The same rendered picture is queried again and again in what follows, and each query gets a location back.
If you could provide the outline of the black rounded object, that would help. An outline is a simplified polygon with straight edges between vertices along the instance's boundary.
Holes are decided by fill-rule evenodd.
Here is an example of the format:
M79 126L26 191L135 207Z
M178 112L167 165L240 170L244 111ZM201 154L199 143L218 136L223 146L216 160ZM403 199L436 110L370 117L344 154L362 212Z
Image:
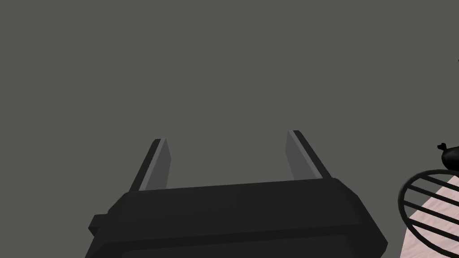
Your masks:
M459 171L459 146L447 148L445 143L437 145L442 150L441 160L448 170Z

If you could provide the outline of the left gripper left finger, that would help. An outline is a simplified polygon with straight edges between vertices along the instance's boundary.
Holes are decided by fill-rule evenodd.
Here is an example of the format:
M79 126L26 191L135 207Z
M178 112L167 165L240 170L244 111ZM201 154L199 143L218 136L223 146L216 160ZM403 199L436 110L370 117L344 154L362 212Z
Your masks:
M129 191L166 189L171 160L167 139L155 139Z

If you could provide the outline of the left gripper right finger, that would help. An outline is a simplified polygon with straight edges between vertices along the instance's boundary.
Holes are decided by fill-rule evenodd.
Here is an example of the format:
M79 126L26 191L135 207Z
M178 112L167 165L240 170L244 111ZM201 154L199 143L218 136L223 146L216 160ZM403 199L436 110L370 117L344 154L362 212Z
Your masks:
M301 131L287 131L285 154L293 180L331 178L329 171Z

